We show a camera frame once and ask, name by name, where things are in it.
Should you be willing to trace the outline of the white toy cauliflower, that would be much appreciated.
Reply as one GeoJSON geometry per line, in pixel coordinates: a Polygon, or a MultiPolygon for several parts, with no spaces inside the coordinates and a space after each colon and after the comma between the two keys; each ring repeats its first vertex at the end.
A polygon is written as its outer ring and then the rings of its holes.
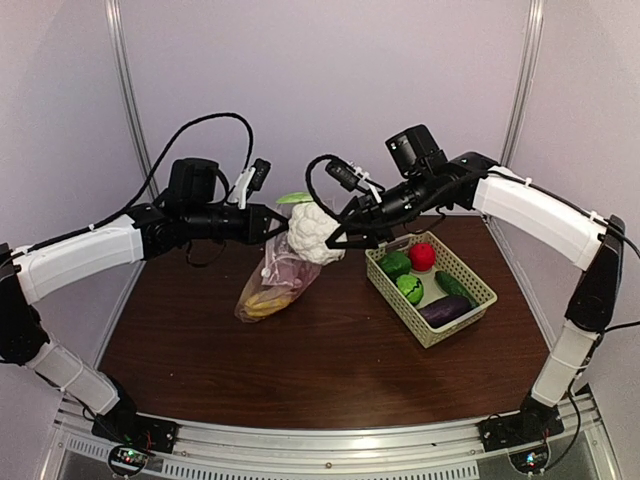
{"type": "Polygon", "coordinates": [[[330,249],[326,245],[338,222],[326,214],[309,193],[289,193],[276,204],[288,215],[287,243],[302,260],[326,266],[344,258],[344,249],[330,249]]]}

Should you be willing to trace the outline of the clear zip top bag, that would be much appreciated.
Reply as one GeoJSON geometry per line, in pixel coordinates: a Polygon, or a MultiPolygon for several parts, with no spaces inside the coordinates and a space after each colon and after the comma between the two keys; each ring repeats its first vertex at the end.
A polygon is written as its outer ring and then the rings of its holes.
{"type": "Polygon", "coordinates": [[[263,292],[267,297],[288,294],[293,303],[316,280],[321,269],[321,265],[302,260],[288,245],[287,234],[281,233],[266,242],[264,256],[247,280],[236,303],[235,317],[243,323],[256,323],[266,319],[267,317],[246,317],[242,312],[243,303],[252,295],[263,292]]]}

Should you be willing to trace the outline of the green toy cabbage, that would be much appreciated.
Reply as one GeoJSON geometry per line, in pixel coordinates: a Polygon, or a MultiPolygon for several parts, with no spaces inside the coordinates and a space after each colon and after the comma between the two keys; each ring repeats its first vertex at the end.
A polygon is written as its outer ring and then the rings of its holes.
{"type": "Polygon", "coordinates": [[[412,304],[418,305],[424,296],[421,279],[413,274],[402,274],[395,280],[399,292],[412,304]]]}

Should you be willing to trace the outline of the yellow toy pepper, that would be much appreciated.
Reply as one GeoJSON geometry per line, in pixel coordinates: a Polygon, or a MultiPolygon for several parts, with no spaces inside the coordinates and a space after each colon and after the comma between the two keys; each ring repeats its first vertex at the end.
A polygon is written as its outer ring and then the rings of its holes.
{"type": "Polygon", "coordinates": [[[292,303],[288,294],[267,297],[266,293],[259,293],[249,297],[242,306],[243,314],[249,319],[261,319],[283,310],[292,303]]]}

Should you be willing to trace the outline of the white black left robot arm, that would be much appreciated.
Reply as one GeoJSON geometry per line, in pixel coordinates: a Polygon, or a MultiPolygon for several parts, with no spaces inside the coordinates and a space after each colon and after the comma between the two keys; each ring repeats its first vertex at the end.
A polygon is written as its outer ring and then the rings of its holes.
{"type": "Polygon", "coordinates": [[[48,335],[34,305],[94,274],[190,249],[196,240],[257,245],[275,237],[286,230],[286,219],[249,201],[270,169],[258,159],[230,185],[216,162],[180,159],[154,203],[134,203],[114,219],[61,240],[16,250],[2,245],[2,362],[27,367],[75,397],[93,414],[96,429],[123,444],[137,442],[144,424],[130,396],[48,335]]]}

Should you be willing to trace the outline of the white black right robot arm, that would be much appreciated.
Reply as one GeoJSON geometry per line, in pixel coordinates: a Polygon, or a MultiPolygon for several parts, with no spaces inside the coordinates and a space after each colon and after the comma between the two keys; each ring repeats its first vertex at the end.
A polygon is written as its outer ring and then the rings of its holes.
{"type": "Polygon", "coordinates": [[[403,182],[350,200],[335,216],[338,227],[328,237],[328,248],[374,248],[393,239],[393,227],[428,210],[458,205],[511,224],[581,270],[558,340],[518,413],[509,419],[519,440],[535,440],[549,429],[559,401],[587,366],[613,318],[624,222],[574,206],[479,153],[449,160],[423,124],[392,136],[385,145],[403,182]]]}

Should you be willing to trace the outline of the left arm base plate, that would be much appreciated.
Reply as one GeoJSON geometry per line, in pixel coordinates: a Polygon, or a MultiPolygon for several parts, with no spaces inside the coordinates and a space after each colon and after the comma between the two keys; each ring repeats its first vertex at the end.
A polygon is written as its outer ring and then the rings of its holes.
{"type": "Polygon", "coordinates": [[[178,424],[138,414],[129,417],[97,415],[91,433],[138,450],[172,453],[177,440],[178,424]]]}

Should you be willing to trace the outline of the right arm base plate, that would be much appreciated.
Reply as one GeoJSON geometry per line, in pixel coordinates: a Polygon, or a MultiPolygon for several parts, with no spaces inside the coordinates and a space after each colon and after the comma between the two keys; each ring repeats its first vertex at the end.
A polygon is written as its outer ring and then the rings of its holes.
{"type": "Polygon", "coordinates": [[[485,452],[541,443],[565,431],[557,407],[492,414],[476,426],[485,452]]]}

